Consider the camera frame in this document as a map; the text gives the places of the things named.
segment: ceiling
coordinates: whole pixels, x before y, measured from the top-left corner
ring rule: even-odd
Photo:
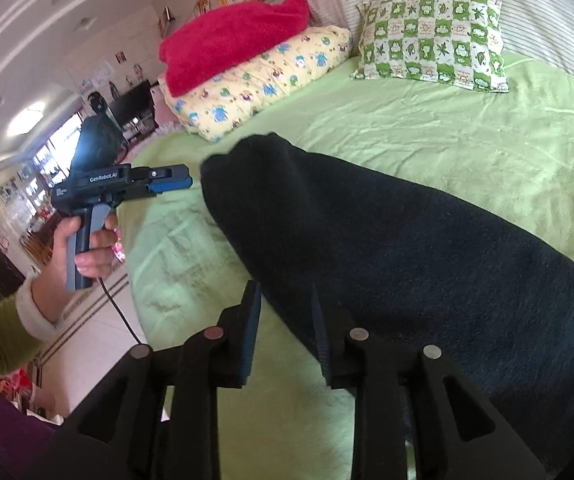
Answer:
[[[60,60],[102,29],[151,0],[0,0],[0,170],[31,158],[80,105]],[[91,22],[81,27],[81,20]],[[28,134],[8,137],[13,117],[35,102],[45,117]]]

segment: poster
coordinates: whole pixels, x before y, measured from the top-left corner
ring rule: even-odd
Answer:
[[[102,62],[94,73],[91,75],[90,81],[94,88],[101,88],[105,81],[107,81],[114,73],[114,67],[109,61],[105,60]]]
[[[80,91],[81,94],[86,94],[87,92],[91,91],[93,88],[94,88],[94,85],[91,84],[90,79],[83,79],[83,81],[81,81],[80,84],[78,85],[78,91]]]

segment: purple fabric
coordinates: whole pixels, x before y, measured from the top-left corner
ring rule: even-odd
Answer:
[[[0,397],[0,464],[20,478],[54,434],[54,428],[33,416],[23,415]]]

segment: tile floor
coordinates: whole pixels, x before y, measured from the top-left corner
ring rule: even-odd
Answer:
[[[106,285],[145,342],[125,267],[116,269]],[[40,362],[41,386],[55,395],[58,414],[67,416],[136,342],[99,286],[82,301],[74,301],[64,317],[57,338],[41,352]]]

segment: ceiling light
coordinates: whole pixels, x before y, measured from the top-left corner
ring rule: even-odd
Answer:
[[[8,136],[23,135],[31,131],[43,118],[45,103],[34,103],[11,120]]]

